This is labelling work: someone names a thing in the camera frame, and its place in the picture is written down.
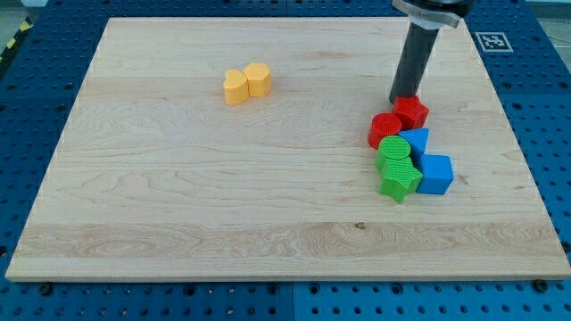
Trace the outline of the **robot arm flange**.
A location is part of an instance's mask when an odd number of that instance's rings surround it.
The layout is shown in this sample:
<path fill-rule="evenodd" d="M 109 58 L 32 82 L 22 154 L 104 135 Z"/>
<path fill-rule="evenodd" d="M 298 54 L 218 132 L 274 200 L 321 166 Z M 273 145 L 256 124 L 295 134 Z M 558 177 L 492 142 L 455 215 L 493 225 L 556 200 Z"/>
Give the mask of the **robot arm flange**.
<path fill-rule="evenodd" d="M 472 10 L 475 0 L 393 0 L 392 7 L 405 13 L 423 29 L 457 28 Z"/>

